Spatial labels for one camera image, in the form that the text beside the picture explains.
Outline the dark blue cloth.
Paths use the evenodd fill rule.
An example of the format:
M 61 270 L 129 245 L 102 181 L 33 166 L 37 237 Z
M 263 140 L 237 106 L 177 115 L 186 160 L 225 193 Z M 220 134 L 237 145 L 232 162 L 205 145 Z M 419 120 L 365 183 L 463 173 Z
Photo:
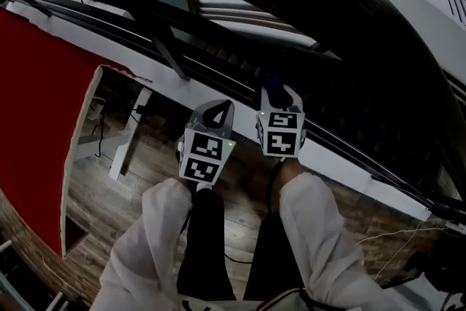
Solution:
M 273 108 L 285 110 L 293 105 L 292 96 L 285 90 L 283 82 L 276 76 L 266 74 L 262 77 L 261 83 Z

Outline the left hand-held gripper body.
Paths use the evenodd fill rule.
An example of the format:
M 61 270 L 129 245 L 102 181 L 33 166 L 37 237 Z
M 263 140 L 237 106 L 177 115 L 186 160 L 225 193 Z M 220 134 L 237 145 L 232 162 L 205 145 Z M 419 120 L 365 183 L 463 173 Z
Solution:
M 233 140 L 186 128 L 179 147 L 179 176 L 215 183 L 236 146 Z

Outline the dark wooden staircase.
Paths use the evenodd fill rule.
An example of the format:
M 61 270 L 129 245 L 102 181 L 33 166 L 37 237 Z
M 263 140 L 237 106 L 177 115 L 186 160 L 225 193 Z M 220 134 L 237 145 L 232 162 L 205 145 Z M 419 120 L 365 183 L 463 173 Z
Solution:
M 236 53 L 203 39 L 196 38 L 192 44 L 213 56 L 216 70 L 230 70 L 227 76 L 241 100 L 258 109 L 260 88 L 268 78 L 276 78 L 294 90 L 302 99 L 304 112 L 309 112 L 317 103 L 317 84 L 311 80 L 322 79 L 339 63 L 338 59 L 311 51 L 300 45 L 268 38 L 255 38 L 253 46 L 259 48 L 258 57 Z

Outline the person's white printed jacket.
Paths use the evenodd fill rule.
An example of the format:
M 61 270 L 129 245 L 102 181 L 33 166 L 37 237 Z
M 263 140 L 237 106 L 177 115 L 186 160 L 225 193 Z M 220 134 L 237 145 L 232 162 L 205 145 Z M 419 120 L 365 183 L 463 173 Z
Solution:
M 181 297 L 180 311 L 309 311 L 299 288 L 282 292 L 265 301 L 204 301 Z

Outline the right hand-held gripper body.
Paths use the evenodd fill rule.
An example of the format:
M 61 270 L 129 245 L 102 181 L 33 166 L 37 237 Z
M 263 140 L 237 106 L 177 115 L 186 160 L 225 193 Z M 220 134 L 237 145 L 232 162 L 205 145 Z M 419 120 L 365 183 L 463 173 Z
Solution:
M 256 120 L 258 139 L 265 156 L 298 157 L 305 136 L 303 112 L 259 111 Z

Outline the person's black trousers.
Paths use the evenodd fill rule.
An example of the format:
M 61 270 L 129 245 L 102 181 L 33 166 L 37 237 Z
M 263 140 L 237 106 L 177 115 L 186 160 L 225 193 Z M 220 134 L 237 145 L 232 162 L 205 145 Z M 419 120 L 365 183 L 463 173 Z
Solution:
M 224 202 L 214 191 L 201 189 L 193 203 L 178 292 L 210 302 L 235 301 L 226 271 Z M 284 222 L 278 213 L 268 213 L 259 228 L 244 299 L 262 302 L 303 286 Z

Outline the white desk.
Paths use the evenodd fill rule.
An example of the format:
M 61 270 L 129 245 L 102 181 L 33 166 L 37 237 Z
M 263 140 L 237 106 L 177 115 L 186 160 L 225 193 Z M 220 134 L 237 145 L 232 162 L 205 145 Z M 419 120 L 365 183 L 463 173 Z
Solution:
M 466 311 L 466 294 L 439 291 L 424 274 L 384 293 L 396 301 L 400 311 Z

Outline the person's left forearm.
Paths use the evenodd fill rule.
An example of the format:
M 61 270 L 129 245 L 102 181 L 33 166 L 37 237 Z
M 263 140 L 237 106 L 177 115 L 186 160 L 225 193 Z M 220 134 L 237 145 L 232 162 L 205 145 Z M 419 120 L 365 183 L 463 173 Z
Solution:
M 114 243 L 90 311 L 179 311 L 174 275 L 191 193 L 169 178 L 146 190 L 141 217 Z

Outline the person's right forearm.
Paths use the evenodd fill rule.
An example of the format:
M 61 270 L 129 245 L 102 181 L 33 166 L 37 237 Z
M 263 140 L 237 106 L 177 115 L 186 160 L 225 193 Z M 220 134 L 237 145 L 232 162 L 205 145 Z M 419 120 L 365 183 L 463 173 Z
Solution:
M 305 290 L 322 304 L 368 311 L 371 279 L 332 191 L 296 160 L 280 171 L 280 218 Z

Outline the dark wooden railing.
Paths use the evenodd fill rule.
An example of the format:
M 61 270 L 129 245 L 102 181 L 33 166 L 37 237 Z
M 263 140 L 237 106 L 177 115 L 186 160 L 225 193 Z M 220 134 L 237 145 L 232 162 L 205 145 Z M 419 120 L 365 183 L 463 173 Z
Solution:
M 237 32 L 162 0 L 12 0 L 152 58 L 176 76 L 241 97 L 203 39 L 258 57 Z M 390 0 L 243 0 L 335 53 L 306 114 L 318 144 L 374 173 L 441 218 L 466 225 L 466 119 L 453 77 Z

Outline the red covered table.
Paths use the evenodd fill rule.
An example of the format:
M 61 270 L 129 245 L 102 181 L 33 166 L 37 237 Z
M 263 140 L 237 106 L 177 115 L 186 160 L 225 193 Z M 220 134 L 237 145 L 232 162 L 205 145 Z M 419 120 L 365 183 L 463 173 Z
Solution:
M 60 257 L 79 131 L 103 67 L 130 75 L 0 8 L 0 191 Z

